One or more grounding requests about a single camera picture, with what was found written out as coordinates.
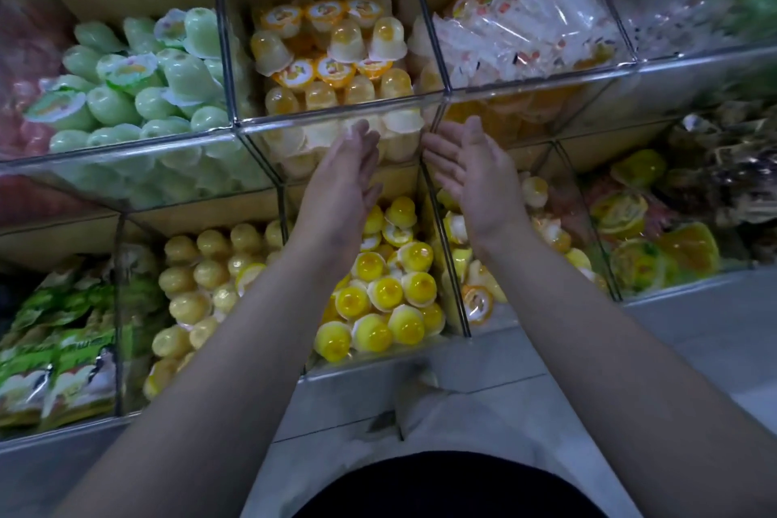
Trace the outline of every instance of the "black shirt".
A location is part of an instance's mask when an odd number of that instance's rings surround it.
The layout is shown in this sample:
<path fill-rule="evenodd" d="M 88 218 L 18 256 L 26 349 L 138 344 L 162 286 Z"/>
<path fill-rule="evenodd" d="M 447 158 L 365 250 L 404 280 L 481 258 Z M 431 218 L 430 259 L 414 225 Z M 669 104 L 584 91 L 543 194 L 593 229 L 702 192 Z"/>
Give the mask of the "black shirt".
<path fill-rule="evenodd" d="M 400 456 L 345 474 L 295 518 L 604 515 L 577 488 L 547 471 L 445 451 Z"/>

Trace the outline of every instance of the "left arm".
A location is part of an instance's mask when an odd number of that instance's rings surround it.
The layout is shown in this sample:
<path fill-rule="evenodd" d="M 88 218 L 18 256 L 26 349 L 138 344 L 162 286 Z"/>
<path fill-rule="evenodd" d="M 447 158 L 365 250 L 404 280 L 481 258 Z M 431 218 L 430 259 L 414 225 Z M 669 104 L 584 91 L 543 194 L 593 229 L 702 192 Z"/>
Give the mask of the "left arm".
<path fill-rule="evenodd" d="M 380 194 L 368 188 L 376 145 L 365 122 L 335 143 L 308 185 L 283 255 L 56 516 L 240 515 Z"/>

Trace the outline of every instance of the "forearm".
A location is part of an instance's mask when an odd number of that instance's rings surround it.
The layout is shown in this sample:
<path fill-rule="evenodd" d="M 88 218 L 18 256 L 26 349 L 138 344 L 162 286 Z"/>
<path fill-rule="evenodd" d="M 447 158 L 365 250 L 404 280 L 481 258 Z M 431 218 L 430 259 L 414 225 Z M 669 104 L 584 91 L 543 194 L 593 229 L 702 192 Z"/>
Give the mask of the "forearm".
<path fill-rule="evenodd" d="M 300 252 L 267 268 L 58 516 L 239 515 L 336 283 Z"/>
<path fill-rule="evenodd" d="M 487 265 L 643 513 L 774 513 L 772 434 L 552 248 L 525 230 L 507 242 Z"/>

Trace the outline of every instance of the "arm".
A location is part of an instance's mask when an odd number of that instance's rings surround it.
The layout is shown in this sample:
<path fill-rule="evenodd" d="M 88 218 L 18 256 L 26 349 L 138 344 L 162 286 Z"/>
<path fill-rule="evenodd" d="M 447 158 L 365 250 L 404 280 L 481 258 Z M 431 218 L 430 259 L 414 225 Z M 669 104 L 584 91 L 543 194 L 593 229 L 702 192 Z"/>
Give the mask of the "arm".
<path fill-rule="evenodd" d="M 459 200 L 476 254 L 639 509 L 777 512 L 777 439 L 539 239 L 512 160 L 478 120 L 443 123 L 440 134 L 425 138 L 424 157 Z"/>
<path fill-rule="evenodd" d="M 362 122 L 329 150 L 283 255 L 56 516 L 240 515 L 380 194 L 377 141 Z"/>

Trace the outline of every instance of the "hand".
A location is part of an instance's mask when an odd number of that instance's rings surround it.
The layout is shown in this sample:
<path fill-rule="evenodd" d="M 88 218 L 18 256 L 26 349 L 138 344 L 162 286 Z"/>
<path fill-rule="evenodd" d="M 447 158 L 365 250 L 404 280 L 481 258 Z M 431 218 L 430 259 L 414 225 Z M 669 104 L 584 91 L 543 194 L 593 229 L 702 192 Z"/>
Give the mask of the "hand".
<path fill-rule="evenodd" d="M 423 159 L 461 206 L 472 248 L 486 265 L 516 233 L 531 232 L 515 164 L 483 132 L 479 117 L 463 125 L 442 121 L 422 145 Z"/>
<path fill-rule="evenodd" d="M 354 264 L 364 221 L 381 194 L 382 185 L 370 186 L 379 139 L 363 119 L 335 140 L 308 183 L 286 248 L 313 255 L 333 285 Z"/>

